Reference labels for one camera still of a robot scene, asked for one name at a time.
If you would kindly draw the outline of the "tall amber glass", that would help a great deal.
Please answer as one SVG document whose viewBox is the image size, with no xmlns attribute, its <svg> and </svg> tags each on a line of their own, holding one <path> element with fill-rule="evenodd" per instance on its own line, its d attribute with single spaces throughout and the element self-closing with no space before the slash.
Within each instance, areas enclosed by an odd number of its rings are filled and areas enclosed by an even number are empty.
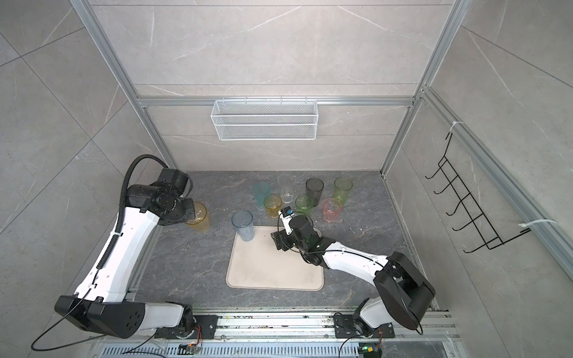
<svg viewBox="0 0 573 358">
<path fill-rule="evenodd" d="M 204 232 L 210 228 L 210 218 L 207 207 L 199 201 L 194 202 L 195 218 L 186 220 L 185 224 L 196 231 Z"/>
</svg>

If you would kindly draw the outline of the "short clear glass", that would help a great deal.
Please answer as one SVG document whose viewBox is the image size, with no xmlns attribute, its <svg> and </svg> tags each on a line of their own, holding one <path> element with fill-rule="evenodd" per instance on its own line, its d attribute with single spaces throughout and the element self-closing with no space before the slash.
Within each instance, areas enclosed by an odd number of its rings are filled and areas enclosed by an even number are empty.
<svg viewBox="0 0 573 358">
<path fill-rule="evenodd" d="M 290 204 L 295 199 L 295 190 L 293 189 L 292 183 L 289 180 L 279 181 L 280 185 L 280 197 L 285 204 Z"/>
</svg>

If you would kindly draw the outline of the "beige tray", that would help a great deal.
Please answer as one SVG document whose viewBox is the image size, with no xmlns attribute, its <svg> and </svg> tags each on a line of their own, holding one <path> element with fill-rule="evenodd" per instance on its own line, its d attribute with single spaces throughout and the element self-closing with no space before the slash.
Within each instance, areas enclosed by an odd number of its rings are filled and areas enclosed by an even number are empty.
<svg viewBox="0 0 573 358">
<path fill-rule="evenodd" d="M 235 235 L 226 283 L 237 289 L 277 289 L 319 291 L 324 286 L 324 271 L 303 261 L 293 251 L 277 250 L 271 238 L 276 229 L 256 226 L 255 236 L 244 241 Z"/>
</svg>

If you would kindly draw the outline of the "tall blue glass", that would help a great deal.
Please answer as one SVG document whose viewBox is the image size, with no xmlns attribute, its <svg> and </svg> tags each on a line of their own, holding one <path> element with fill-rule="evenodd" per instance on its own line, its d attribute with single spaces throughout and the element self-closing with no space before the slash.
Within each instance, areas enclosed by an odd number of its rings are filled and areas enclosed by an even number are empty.
<svg viewBox="0 0 573 358">
<path fill-rule="evenodd" d="M 250 211 L 240 210 L 234 213 L 231 218 L 231 224 L 242 240 L 249 242 L 255 237 L 253 215 Z"/>
</svg>

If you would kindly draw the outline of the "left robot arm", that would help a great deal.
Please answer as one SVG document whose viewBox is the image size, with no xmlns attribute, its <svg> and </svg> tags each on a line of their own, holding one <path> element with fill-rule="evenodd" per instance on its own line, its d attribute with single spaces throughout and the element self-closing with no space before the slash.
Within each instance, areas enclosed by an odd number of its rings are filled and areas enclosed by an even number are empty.
<svg viewBox="0 0 573 358">
<path fill-rule="evenodd" d="M 191 306 L 127 299 L 133 271 L 153 230 L 194 218 L 191 189 L 189 175 L 177 169 L 163 169 L 150 185 L 130 186 L 97 263 L 73 295 L 58 298 L 55 312 L 82 331 L 122 339 L 153 329 L 179 337 L 192 334 L 196 320 Z"/>
</svg>

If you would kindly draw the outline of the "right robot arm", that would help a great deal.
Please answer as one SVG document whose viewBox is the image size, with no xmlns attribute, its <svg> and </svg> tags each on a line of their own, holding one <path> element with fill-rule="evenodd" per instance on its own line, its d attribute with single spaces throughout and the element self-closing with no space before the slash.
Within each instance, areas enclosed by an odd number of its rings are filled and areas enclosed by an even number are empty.
<svg viewBox="0 0 573 358">
<path fill-rule="evenodd" d="M 349 248 L 324 237 L 308 216 L 282 210 L 278 228 L 271 234 L 279 251 L 295 251 L 304 262 L 357 277 L 376 288 L 379 296 L 367 298 L 353 312 L 350 327 L 354 337 L 370 337 L 393 322 L 424 334 L 422 319 L 436 290 L 402 253 L 376 255 Z"/>
</svg>

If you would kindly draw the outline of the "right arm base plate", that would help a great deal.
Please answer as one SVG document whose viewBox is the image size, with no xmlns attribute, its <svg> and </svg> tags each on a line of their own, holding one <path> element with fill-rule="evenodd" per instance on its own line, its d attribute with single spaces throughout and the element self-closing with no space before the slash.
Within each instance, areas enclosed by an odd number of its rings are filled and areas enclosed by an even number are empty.
<svg viewBox="0 0 573 358">
<path fill-rule="evenodd" d="M 332 319 L 334 321 L 335 337 L 338 339 L 352 337 L 377 339 L 395 338 L 392 323 L 383 324 L 378 328 L 370 328 L 370 326 L 367 326 L 366 323 L 361 322 L 359 319 L 354 319 L 352 315 L 344 315 L 342 313 L 334 313 Z"/>
</svg>

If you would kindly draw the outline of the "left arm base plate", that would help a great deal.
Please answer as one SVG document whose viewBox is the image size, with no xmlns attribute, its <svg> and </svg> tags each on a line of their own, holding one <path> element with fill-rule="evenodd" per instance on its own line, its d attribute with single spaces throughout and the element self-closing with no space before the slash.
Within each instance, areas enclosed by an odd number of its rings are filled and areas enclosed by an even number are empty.
<svg viewBox="0 0 573 358">
<path fill-rule="evenodd" d="M 179 325 L 175 328 L 159 328 L 154 337 L 166 340 L 212 340 L 215 337 L 219 316 L 194 316 L 195 321 L 185 328 Z"/>
</svg>

